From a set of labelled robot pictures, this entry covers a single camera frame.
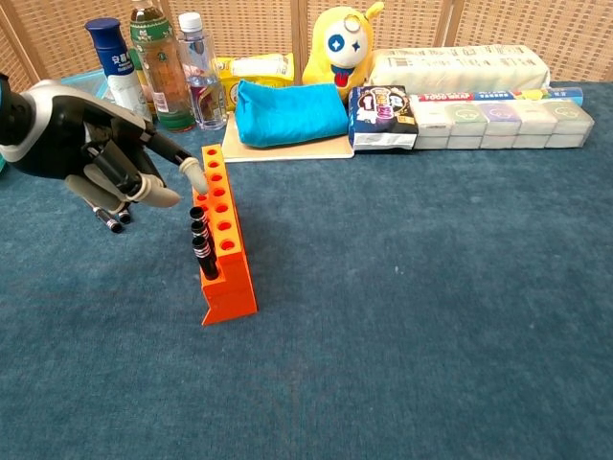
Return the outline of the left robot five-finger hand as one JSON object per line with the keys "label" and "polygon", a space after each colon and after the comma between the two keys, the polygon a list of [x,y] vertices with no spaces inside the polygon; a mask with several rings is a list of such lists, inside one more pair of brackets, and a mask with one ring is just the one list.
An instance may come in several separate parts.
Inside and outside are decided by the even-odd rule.
{"label": "left robot five-finger hand", "polygon": [[143,116],[57,81],[18,93],[9,76],[1,77],[1,155],[19,171],[60,180],[112,214],[137,202],[172,207],[181,197],[166,185],[151,152],[207,193],[200,162]]}

